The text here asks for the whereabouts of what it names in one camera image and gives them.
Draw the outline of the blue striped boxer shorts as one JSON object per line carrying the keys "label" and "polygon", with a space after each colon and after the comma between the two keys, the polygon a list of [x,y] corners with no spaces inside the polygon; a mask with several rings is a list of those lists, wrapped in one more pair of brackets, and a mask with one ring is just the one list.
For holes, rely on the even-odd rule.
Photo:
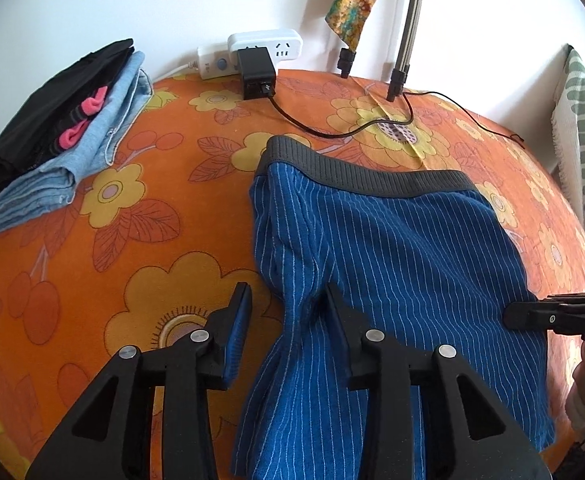
{"label": "blue striped boxer shorts", "polygon": [[402,344],[452,344],[535,448],[554,442],[546,336],[501,322],[531,296],[524,265],[467,174],[375,171],[274,136],[250,196],[254,259],[284,324],[237,429],[237,476],[357,475],[367,396],[339,379],[315,307],[328,284]]}

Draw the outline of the green striped pillow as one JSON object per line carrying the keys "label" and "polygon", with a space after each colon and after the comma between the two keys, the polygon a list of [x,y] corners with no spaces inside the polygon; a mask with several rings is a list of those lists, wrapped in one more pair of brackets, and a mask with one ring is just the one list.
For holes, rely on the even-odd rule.
{"label": "green striped pillow", "polygon": [[565,46],[565,64],[554,93],[551,134],[563,196],[585,229],[585,65]]}

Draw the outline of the orange floral bedsheet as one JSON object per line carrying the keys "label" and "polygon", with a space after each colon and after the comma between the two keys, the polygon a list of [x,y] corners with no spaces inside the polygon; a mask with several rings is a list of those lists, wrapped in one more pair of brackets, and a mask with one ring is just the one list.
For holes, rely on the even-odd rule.
{"label": "orange floral bedsheet", "polygon": [[285,70],[274,101],[235,77],[174,76],[66,208],[0,234],[0,462],[23,478],[73,402],[127,344],[154,350],[196,330],[237,282],[254,304],[242,368],[212,393],[222,478],[242,403],[279,334],[279,304],[252,257],[249,188],[266,142],[292,122],[304,143],[375,170],[457,169],[494,208],[539,296],[585,292],[585,233],[532,153],[437,96],[388,102],[381,82]]}

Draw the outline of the light blue folded jeans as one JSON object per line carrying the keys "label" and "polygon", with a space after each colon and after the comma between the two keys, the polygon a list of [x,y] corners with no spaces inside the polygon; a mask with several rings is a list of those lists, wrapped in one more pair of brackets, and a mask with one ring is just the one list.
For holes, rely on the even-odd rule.
{"label": "light blue folded jeans", "polygon": [[143,52],[132,54],[78,144],[0,193],[0,233],[70,205],[83,179],[114,164],[119,144],[154,94],[144,59]]}

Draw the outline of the black folded garment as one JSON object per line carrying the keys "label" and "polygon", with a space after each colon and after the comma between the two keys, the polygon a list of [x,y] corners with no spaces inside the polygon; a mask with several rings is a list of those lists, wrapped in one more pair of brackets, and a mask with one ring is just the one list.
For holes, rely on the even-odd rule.
{"label": "black folded garment", "polygon": [[91,52],[33,92],[0,134],[0,193],[79,142],[134,52],[125,39]]}

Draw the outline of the silver tripod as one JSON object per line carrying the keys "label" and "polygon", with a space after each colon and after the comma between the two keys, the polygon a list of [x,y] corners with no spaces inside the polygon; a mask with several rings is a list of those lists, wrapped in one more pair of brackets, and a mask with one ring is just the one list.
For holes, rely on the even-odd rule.
{"label": "silver tripod", "polygon": [[362,68],[389,81],[387,100],[404,90],[413,52],[422,0],[377,0],[364,25],[355,52],[346,45],[339,53],[337,68],[347,79]]}

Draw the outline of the black power adapter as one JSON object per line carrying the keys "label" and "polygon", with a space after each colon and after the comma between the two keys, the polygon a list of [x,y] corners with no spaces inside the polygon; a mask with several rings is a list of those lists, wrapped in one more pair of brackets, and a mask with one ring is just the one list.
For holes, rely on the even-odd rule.
{"label": "black power adapter", "polygon": [[269,99],[274,96],[276,70],[268,48],[249,47],[239,49],[236,54],[244,100]]}

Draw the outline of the white power strip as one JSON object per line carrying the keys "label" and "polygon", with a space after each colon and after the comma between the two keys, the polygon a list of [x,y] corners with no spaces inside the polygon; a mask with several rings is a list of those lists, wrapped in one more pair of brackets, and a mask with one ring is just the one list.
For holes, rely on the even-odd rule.
{"label": "white power strip", "polygon": [[249,56],[266,54],[276,67],[280,62],[300,58],[301,35],[291,28],[235,32],[225,41],[199,47],[196,67],[202,79],[215,79],[240,73],[240,64]]}

